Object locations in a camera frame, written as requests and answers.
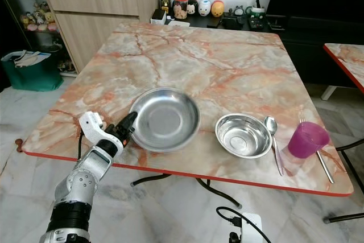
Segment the steel fork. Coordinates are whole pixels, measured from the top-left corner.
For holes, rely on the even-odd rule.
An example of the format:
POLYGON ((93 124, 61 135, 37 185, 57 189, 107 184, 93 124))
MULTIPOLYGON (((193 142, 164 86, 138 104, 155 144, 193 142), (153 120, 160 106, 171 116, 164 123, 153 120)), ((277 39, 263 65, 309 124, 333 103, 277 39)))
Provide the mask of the steel fork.
POLYGON ((302 159, 316 154, 328 180, 333 184, 334 180, 330 174, 320 150, 330 142, 328 132, 319 124, 309 121, 301 121, 296 129, 298 135, 298 155, 302 159))

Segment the white table leg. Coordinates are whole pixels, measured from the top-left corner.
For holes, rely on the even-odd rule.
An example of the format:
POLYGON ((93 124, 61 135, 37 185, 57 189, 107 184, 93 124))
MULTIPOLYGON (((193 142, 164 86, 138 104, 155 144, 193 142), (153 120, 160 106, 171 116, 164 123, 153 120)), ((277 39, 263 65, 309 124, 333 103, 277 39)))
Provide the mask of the white table leg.
POLYGON ((321 94, 321 100, 327 101, 330 99, 331 95, 335 90, 338 89, 338 86, 327 86, 324 92, 321 94))

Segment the black chair leg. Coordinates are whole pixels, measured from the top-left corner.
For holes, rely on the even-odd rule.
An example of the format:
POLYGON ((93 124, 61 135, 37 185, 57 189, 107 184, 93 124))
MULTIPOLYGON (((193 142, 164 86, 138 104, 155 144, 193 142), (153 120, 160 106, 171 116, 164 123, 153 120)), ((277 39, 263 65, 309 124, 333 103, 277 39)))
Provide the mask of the black chair leg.
POLYGON ((336 222, 340 222, 340 221, 355 220, 355 219, 359 219, 359 218, 364 218, 364 212, 350 214, 350 215, 327 216, 327 217, 323 217, 322 221, 324 223, 336 223, 336 222))

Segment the jar with red lid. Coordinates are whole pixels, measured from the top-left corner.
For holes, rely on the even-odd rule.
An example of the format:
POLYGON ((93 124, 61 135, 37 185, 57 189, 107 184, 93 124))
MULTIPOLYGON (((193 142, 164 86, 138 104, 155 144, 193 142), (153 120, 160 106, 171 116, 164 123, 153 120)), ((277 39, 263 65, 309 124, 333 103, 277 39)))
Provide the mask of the jar with red lid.
POLYGON ((188 0, 173 0, 172 1, 172 12, 175 19, 186 19, 188 0))

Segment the white egg figurine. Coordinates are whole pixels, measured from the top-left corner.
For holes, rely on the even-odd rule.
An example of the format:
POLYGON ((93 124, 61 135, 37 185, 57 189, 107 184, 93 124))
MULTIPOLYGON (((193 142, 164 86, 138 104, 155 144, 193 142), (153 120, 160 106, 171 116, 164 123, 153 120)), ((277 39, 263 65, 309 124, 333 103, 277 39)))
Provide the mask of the white egg figurine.
POLYGON ((198 2, 198 14, 201 17, 207 17, 210 14, 212 2, 210 0, 200 0, 198 2))

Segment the yellow egg figurine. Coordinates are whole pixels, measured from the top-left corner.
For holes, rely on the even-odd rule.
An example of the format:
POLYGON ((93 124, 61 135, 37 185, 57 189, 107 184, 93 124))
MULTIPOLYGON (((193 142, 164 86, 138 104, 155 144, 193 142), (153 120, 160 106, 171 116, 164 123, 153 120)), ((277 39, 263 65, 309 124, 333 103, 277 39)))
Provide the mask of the yellow egg figurine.
POLYGON ((220 18, 223 16, 224 13, 224 9, 225 9, 225 4, 223 1, 221 0, 215 0, 212 5, 211 5, 211 9, 210 9, 210 13, 213 17, 215 18, 220 18))

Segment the steel spoon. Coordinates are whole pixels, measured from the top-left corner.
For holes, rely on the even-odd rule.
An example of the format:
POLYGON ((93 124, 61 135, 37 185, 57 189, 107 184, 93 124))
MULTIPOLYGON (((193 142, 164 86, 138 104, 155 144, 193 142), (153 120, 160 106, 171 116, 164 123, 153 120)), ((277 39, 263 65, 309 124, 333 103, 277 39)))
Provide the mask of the steel spoon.
POLYGON ((276 168, 278 169, 280 176, 283 177, 284 175, 283 165, 279 155, 280 150, 278 149, 278 144, 276 144, 276 139, 275 139, 275 133, 278 130, 278 124, 276 123, 275 118, 271 116, 266 116, 265 119, 263 119, 263 123, 268 132, 270 132, 271 148, 275 155, 276 168))

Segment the small steel bowl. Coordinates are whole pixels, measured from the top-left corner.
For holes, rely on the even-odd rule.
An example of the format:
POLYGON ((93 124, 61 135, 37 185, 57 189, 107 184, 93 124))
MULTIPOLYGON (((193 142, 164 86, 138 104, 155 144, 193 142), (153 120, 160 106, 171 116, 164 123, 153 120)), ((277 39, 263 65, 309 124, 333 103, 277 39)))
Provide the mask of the small steel bowl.
POLYGON ((216 121, 215 135, 230 154, 257 159, 268 154, 273 138, 264 123, 243 113, 230 113, 216 121))

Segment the light wooden cabinet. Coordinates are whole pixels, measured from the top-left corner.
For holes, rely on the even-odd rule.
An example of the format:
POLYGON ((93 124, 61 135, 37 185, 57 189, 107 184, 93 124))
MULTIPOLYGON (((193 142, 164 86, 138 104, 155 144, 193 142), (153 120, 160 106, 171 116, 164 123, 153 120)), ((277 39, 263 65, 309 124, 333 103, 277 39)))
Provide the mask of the light wooden cabinet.
POLYGON ((145 22, 158 0, 47 0, 63 42, 81 72, 120 23, 145 22))

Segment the green mug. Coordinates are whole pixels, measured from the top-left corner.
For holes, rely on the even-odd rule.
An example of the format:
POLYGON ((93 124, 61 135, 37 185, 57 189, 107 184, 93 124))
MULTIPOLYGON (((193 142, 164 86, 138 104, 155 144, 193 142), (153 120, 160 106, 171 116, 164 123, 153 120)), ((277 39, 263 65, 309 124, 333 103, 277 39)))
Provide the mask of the green mug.
POLYGON ((265 15, 265 9, 260 4, 260 0, 255 0, 253 6, 247 7, 248 15, 255 20, 262 20, 265 15))

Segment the purple plastic cup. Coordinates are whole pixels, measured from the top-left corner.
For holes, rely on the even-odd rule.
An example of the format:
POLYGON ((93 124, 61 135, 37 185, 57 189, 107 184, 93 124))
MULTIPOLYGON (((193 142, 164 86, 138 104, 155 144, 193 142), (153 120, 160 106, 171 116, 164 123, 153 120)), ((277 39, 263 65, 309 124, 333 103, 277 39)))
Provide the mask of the purple plastic cup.
POLYGON ((296 127, 289 140, 289 152, 299 159, 306 159, 330 144, 330 136, 325 128, 317 123, 304 121, 296 127))

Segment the green bag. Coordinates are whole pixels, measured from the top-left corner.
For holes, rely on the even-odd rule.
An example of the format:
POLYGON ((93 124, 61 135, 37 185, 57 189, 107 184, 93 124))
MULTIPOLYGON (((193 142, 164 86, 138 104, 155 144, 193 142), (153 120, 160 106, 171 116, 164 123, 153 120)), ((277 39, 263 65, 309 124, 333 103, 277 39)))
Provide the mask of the green bag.
POLYGON ((46 92, 56 90, 63 83, 57 63, 50 53, 13 51, 3 56, 0 64, 14 89, 46 92))

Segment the red-edged marble side table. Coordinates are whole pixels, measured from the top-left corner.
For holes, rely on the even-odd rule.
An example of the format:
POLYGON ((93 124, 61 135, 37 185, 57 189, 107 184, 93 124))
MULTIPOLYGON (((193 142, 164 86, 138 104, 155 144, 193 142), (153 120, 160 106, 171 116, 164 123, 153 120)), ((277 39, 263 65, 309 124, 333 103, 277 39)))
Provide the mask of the red-edged marble side table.
POLYGON ((324 50, 364 94, 364 45, 325 43, 324 50))

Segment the large steel plate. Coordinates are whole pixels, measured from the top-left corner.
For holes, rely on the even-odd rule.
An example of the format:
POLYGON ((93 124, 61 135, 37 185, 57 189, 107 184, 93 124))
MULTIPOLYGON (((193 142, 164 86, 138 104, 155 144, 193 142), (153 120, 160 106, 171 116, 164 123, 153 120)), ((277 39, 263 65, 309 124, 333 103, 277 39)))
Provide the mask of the large steel plate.
POLYGON ((141 94, 131 105, 138 114, 133 141, 141 149, 167 153, 193 141, 202 121, 197 103, 182 90, 159 87, 141 94))

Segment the glass display shelf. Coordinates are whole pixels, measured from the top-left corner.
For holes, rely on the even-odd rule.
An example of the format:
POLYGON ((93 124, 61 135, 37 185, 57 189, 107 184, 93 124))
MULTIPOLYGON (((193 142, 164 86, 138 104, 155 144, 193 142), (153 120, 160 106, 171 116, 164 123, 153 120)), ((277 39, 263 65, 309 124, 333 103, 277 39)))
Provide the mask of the glass display shelf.
POLYGON ((62 76, 77 76, 47 0, 4 0, 30 51, 50 53, 62 76))

